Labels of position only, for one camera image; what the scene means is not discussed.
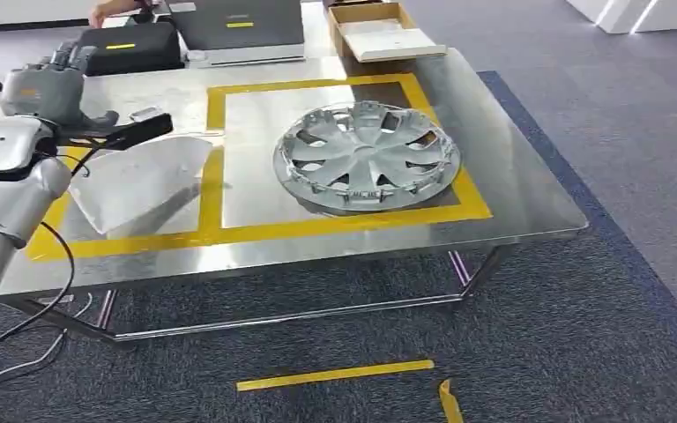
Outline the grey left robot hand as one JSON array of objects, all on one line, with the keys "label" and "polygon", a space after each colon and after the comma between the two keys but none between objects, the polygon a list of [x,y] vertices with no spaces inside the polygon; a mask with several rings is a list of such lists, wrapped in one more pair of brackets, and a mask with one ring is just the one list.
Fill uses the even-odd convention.
[{"label": "grey left robot hand", "polygon": [[95,46],[65,41],[52,56],[11,70],[0,97],[0,115],[29,115],[74,129],[114,126],[119,120],[116,111],[92,118],[80,107],[86,70],[96,51]]}]

